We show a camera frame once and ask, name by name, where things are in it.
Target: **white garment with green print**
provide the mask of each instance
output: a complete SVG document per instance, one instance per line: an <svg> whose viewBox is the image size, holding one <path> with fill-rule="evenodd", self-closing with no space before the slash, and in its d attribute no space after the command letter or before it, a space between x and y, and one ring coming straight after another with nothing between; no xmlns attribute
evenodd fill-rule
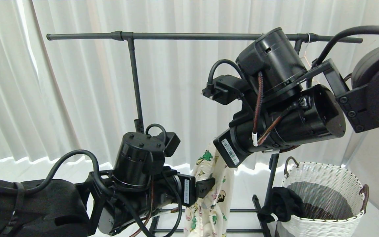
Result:
<svg viewBox="0 0 379 237"><path fill-rule="evenodd" d="M211 142L192 171L196 181L214 177L216 183L205 198L185 210L184 235L225 237L235 174Z"/></svg>

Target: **black velcro strap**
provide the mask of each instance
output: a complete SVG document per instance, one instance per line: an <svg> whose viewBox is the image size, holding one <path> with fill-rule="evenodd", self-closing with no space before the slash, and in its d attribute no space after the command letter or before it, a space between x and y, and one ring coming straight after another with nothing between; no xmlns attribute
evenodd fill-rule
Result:
<svg viewBox="0 0 379 237"><path fill-rule="evenodd" d="M7 237L12 232L13 229L16 229L17 221L18 221L18 212L21 210L24 204L24 186L21 183L14 182L15 186L17 186L17 199L15 200L14 211L11 216L10 221L3 229L0 234L0 237Z"/></svg>

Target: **black garment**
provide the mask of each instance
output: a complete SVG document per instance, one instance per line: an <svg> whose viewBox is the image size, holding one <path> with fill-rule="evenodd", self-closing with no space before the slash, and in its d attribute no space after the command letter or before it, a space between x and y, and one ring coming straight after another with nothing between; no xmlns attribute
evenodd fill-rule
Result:
<svg viewBox="0 0 379 237"><path fill-rule="evenodd" d="M304 215L304 206L302 198L295 192L283 187L273 187L270 193L270 203L265 203L257 214L261 222L274 222L271 216L274 213L279 222L288 222L291 215L302 217Z"/></svg>

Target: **curtain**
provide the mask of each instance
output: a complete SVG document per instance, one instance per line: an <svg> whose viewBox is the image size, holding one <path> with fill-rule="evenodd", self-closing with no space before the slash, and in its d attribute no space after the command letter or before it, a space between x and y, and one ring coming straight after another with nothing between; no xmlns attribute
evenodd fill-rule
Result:
<svg viewBox="0 0 379 237"><path fill-rule="evenodd" d="M126 42L48 41L47 33L266 33L282 27L288 34L334 35L367 24L379 25L379 1L0 1L0 158L53 160L81 148L99 163L113 163L123 134L135 130ZM363 38L362 44L339 43L331 51L342 75L379 46L379 36ZM249 43L136 40L144 124L160 123L181 139L167 164L194 164L240 110L240 102L220 105L200 91L216 60L235 60ZM311 63L324 46L304 44L300 55L306 52ZM221 74L236 72L220 66L216 75ZM326 85L323 77L315 81ZM343 138L288 154L339 165L351 134L347 125ZM254 168L268 157L254 154L244 165Z"/></svg>

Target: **robotic arm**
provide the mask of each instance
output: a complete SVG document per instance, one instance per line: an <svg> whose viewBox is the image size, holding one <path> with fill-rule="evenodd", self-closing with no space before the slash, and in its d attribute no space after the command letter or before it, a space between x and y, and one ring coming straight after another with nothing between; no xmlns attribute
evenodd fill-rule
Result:
<svg viewBox="0 0 379 237"><path fill-rule="evenodd" d="M139 119L137 132L129 132L109 171L99 171L96 157L86 150L74 150L59 159L45 180L10 183L0 180L0 236L9 237L84 237L95 233L116 235L136 222L146 236L149 218L170 203L178 204L176 230L182 206L191 206L214 186L214 179L195 182L195 177L164 167L164 158L172 156L180 139L158 124L143 133L134 39L172 40L253 40L236 63L219 60L209 74L203 95L223 105L242 100L241 111L214 143L231 168L240 165L250 154L265 150L280 152L301 144L339 138L345 132L346 114L356 132L379 127L379 48L368 53L353 70L349 90L332 60L326 60L336 42L361 42L346 38L357 34L379 34L379 26L354 27L334 37L306 34L286 35L280 28L264 35L244 34L170 34L112 32L102 34L47 35L55 39L115 39L128 41L136 89ZM290 40L295 40L293 48ZM313 67L307 70L298 57L302 42L329 41ZM240 78L221 75L213 78L222 63L235 68ZM331 90L311 86L312 78L323 73ZM307 89L301 83L307 81ZM151 136L149 129L158 126L162 133ZM93 172L84 183L53 180L62 162L76 154L89 156ZM89 195L93 212L86 213Z"/></svg>

